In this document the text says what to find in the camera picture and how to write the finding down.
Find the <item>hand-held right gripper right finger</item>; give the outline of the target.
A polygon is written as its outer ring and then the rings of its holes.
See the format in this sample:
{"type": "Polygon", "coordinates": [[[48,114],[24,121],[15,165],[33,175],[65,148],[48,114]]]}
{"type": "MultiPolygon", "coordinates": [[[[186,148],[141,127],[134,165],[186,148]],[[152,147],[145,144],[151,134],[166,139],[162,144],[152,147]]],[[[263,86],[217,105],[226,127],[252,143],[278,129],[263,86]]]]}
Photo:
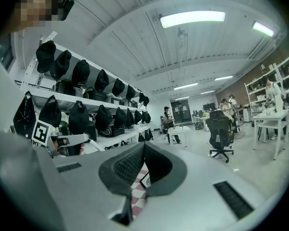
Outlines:
{"type": "Polygon", "coordinates": [[[215,159],[146,142],[151,180],[136,231],[248,231],[265,197],[215,159]]]}

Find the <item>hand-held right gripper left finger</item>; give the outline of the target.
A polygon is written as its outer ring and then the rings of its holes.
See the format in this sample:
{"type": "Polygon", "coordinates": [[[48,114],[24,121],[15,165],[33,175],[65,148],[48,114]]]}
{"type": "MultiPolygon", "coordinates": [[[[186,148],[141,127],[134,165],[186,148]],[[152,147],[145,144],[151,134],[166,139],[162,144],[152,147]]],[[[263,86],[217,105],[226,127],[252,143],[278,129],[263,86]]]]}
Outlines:
{"type": "Polygon", "coordinates": [[[54,201],[95,224],[133,221],[131,187],[145,160],[145,143],[137,142],[92,154],[51,158],[38,148],[39,167],[54,201]]]}

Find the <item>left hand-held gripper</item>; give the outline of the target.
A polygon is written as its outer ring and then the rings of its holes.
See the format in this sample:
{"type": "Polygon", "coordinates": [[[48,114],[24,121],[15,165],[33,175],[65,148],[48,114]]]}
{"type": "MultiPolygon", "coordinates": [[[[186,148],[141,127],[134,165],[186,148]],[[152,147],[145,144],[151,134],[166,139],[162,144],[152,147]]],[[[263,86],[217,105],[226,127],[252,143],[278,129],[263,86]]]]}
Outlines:
{"type": "Polygon", "coordinates": [[[59,129],[53,127],[51,124],[37,120],[33,129],[31,140],[45,148],[51,157],[68,155],[65,152],[67,146],[75,146],[85,143],[89,140],[88,134],[68,135],[62,136],[59,129]]]}

